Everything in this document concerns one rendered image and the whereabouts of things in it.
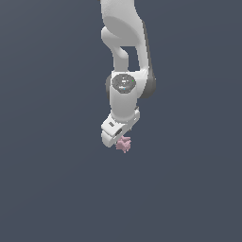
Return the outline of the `small pink object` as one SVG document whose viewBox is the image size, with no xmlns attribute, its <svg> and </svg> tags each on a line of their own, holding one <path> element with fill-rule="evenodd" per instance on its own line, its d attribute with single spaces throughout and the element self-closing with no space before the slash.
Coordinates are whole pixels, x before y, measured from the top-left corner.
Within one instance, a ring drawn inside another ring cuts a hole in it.
<svg viewBox="0 0 242 242">
<path fill-rule="evenodd" d="M 130 150 L 130 143 L 131 143 L 131 139 L 129 137 L 121 136 L 117 140 L 115 147 L 117 149 L 122 150 L 124 153 L 126 153 L 127 151 Z"/>
</svg>

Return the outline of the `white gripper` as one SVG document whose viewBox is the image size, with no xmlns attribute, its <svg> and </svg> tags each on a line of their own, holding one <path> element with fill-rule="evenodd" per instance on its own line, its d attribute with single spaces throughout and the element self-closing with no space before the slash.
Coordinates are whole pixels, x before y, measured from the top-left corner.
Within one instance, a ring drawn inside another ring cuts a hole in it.
<svg viewBox="0 0 242 242">
<path fill-rule="evenodd" d="M 130 131 L 133 125 L 140 119 L 139 108 L 134 109 L 134 117 L 127 122 L 121 123 L 117 122 L 112 118 L 112 115 L 109 114 L 107 119 L 102 123 L 101 128 L 101 138 L 102 143 L 106 147 L 111 147 L 113 144 L 116 144 L 122 135 L 125 135 Z"/>
</svg>

